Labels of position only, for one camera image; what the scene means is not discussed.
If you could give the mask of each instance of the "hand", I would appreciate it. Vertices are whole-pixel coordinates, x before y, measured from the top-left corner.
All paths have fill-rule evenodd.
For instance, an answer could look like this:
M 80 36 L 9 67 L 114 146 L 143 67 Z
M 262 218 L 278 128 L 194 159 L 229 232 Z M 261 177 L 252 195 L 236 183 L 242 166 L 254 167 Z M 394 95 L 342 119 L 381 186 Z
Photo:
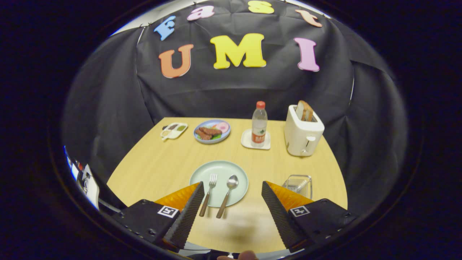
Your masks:
M 233 258 L 229 258 L 227 256 L 219 256 L 217 260 L 233 260 Z M 258 260 L 257 256 L 255 255 L 254 251 L 244 251 L 239 254 L 237 260 Z

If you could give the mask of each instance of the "plate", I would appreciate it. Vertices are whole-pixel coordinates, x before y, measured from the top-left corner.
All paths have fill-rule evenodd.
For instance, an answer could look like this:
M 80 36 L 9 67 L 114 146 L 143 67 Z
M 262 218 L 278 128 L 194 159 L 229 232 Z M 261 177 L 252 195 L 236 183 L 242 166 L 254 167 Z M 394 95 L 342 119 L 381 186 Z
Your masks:
M 201 165 L 194 171 L 193 175 L 189 179 L 189 185 L 203 181 L 204 192 L 207 195 L 208 189 L 210 188 L 208 183 L 212 173 L 217 174 L 217 184 L 210 192 L 210 198 L 208 201 L 209 207 L 219 208 L 221 206 L 223 199 L 229 190 L 228 186 L 226 186 L 226 182 L 232 175 L 237 176 L 239 183 L 236 188 L 231 190 L 226 206 L 231 206 L 244 197 L 249 187 L 249 179 L 247 178 L 245 171 L 242 170 L 239 165 L 230 161 L 211 161 Z
M 225 122 L 228 124 L 229 128 L 228 130 L 225 132 L 225 133 L 222 133 L 221 134 L 221 137 L 220 138 L 217 138 L 217 139 L 213 139 L 213 140 L 202 140 L 202 139 L 199 139 L 197 138 L 198 134 L 196 134 L 196 130 L 199 128 L 199 127 L 212 127 L 216 124 L 219 124 L 221 122 Z M 219 119 L 214 119 L 214 120 L 208 120 L 208 121 L 205 121 L 205 122 L 202 122 L 200 123 L 198 126 L 196 126 L 196 128 L 194 128 L 194 131 L 193 131 L 193 135 L 194 135 L 194 138 L 198 141 L 198 142 L 201 142 L 201 143 L 205 143 L 205 144 L 212 144 L 212 143 L 218 143 L 218 142 L 221 142 L 223 141 L 224 139 L 226 139 L 228 137 L 228 135 L 230 134 L 231 132 L 231 126 L 230 124 L 227 122 L 227 121 L 224 121 L 224 120 L 219 120 Z
M 265 133 L 265 141 L 262 147 L 254 147 L 252 146 L 252 129 L 247 129 L 242 133 L 241 136 L 241 144 L 244 147 L 251 148 L 251 149 L 262 149 L 262 150 L 269 150 L 271 148 L 271 135 L 268 131 Z

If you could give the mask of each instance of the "toast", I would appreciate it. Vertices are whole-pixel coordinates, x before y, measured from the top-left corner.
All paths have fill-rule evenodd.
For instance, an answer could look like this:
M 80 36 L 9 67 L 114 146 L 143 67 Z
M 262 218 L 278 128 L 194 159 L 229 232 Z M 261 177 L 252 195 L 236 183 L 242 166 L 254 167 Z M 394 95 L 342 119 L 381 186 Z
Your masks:
M 298 102 L 297 108 L 295 109 L 297 117 L 302 121 L 311 122 L 313 119 L 313 109 L 311 106 L 303 100 Z

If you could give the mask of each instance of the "water bottle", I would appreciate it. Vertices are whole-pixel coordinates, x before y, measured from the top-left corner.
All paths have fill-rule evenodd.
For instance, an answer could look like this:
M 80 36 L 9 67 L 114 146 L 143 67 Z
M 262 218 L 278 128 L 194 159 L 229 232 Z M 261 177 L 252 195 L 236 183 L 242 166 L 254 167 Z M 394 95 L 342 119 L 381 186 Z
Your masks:
M 268 115 L 265 110 L 265 102 L 258 101 L 257 109 L 252 116 L 252 146 L 262 147 L 265 143 L 266 125 Z

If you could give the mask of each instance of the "toaster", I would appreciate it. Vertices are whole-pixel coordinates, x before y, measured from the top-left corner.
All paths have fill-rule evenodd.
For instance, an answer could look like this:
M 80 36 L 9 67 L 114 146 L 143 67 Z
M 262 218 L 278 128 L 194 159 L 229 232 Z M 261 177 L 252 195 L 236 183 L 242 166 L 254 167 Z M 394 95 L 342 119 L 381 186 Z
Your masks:
M 324 124 L 313 112 L 311 122 L 298 118 L 295 109 L 297 105 L 290 105 L 287 111 L 284 137 L 287 151 L 294 156 L 310 156 L 324 132 Z

